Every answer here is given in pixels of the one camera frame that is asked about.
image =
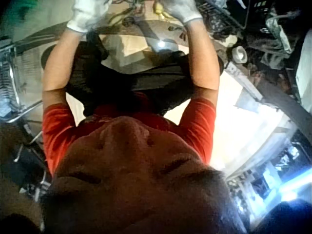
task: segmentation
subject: man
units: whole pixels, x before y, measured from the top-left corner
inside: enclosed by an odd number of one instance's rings
[[[43,140],[54,176],[43,206],[45,231],[242,233],[225,182],[208,166],[220,73],[193,0],[162,1],[188,32],[194,94],[180,124],[155,114],[157,102],[134,92],[135,112],[106,103],[75,126],[65,87],[82,35],[110,3],[76,0],[74,17],[45,65]],[[106,75],[97,76],[116,78]]]

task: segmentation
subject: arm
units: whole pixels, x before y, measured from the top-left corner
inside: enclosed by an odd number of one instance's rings
[[[44,109],[53,104],[67,104],[64,88],[69,81],[74,55],[81,37],[81,33],[66,29],[52,50],[42,78]]]
[[[220,83],[219,62],[215,48],[201,19],[186,24],[189,39],[190,73],[195,98],[205,98],[216,106]]]

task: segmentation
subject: white glove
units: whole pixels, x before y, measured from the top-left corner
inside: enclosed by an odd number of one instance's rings
[[[102,17],[105,16],[112,0],[75,0],[73,18],[67,27],[80,32],[88,32]]]
[[[194,0],[159,0],[164,10],[183,24],[202,19]]]

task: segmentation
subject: red shirt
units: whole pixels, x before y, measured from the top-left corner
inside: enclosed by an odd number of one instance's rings
[[[69,106],[55,104],[43,113],[43,145],[50,172],[53,174],[64,158],[68,147],[79,137],[85,136],[118,116],[130,116],[142,123],[162,131],[177,134],[193,147],[204,163],[209,163],[215,128],[215,108],[204,98],[192,99],[186,107],[180,124],[176,125],[159,115],[150,112],[150,104],[142,99],[141,112],[122,113],[113,105],[103,105],[96,109],[78,126]]]

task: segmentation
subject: concrete floor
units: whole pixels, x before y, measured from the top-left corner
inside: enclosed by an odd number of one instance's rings
[[[23,21],[15,23],[10,22],[9,18],[9,13],[14,12],[14,5],[12,5],[7,14],[3,16],[0,36],[10,35],[14,41],[18,41],[39,30],[65,22],[72,15],[72,2],[73,0],[38,1],[37,5],[33,6],[25,14]],[[113,5],[108,15],[111,16],[121,12],[125,8],[127,8],[127,3]],[[148,2],[145,19],[158,18],[159,16],[152,13],[151,3]],[[144,37],[129,35],[101,35],[101,38],[109,52],[115,50],[114,53],[111,53],[114,54],[114,57],[109,56],[103,62],[104,65],[125,73],[135,73],[155,66],[153,58],[144,58],[142,51],[150,51],[151,42],[152,44],[158,43],[156,39],[149,39],[148,43]],[[27,51],[19,58],[20,66],[24,66],[24,70],[20,70],[20,77],[23,80],[22,83],[25,84],[21,94],[21,99],[25,105],[41,99],[40,78],[43,71],[40,68],[40,57],[43,51],[53,43]],[[183,50],[188,53],[188,48],[183,46],[178,46],[174,50]],[[244,164],[246,160],[254,155],[281,121],[287,119],[281,111],[276,111],[264,105],[260,105],[257,113],[237,108],[235,104],[241,92],[242,86],[234,78],[223,73],[220,83],[211,165],[223,170],[226,174],[235,171],[235,168]],[[68,102],[74,113],[76,123],[79,123],[83,119],[82,104],[70,96]],[[174,110],[169,111],[166,117],[175,123],[179,123],[186,105],[187,103],[183,103]],[[38,108],[30,113],[27,118],[42,121],[42,109]]]

